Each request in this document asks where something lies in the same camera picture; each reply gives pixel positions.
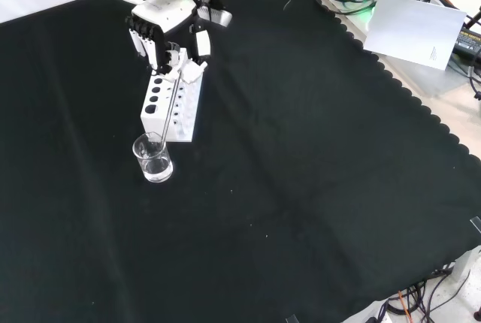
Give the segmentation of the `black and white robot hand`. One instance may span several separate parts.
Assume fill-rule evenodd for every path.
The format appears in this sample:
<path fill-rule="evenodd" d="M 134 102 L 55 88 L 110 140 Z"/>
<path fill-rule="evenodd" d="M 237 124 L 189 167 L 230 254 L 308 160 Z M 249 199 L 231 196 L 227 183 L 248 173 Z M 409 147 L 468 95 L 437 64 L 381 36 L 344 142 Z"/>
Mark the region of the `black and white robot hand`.
<path fill-rule="evenodd" d="M 196 0 L 145 2 L 126 17 L 126 26 L 140 57 L 153 76 L 180 79 L 190 84 L 201 78 L 211 53 L 208 31 L 198 21 Z M 188 27 L 192 49 L 167 41 L 167 34 Z"/>

